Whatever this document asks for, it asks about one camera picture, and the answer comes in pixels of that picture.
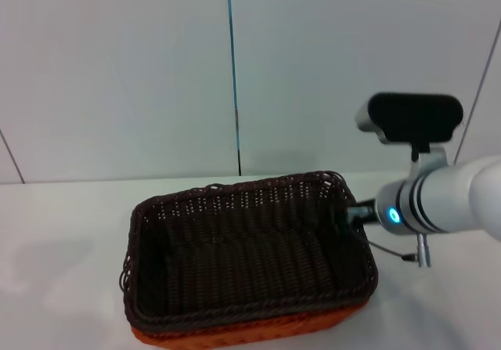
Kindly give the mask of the orange wicker basket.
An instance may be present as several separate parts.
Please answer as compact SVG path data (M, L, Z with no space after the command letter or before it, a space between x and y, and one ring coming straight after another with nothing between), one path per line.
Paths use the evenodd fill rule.
M245 345L326 330L355 314L364 308L368 302L369 299L366 299L360 304L349 305L341 309L278 316L271 319L187 332L148 334L134 327L131 330L135 338L146 345L153 345L167 350L211 350L213 348Z

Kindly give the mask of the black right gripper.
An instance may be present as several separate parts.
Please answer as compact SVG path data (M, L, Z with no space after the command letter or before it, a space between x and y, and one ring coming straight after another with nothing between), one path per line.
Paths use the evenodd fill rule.
M330 222L337 236L350 236L352 225L374 224L379 222L374 199L356 202L347 207L330 207Z

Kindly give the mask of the dark brown wicker basket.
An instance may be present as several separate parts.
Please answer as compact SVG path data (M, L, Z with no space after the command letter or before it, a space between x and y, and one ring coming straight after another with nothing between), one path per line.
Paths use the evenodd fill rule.
M369 299L378 271L364 232L337 236L330 207L354 197L333 171L212 184L132 212L120 286L144 332L198 330Z

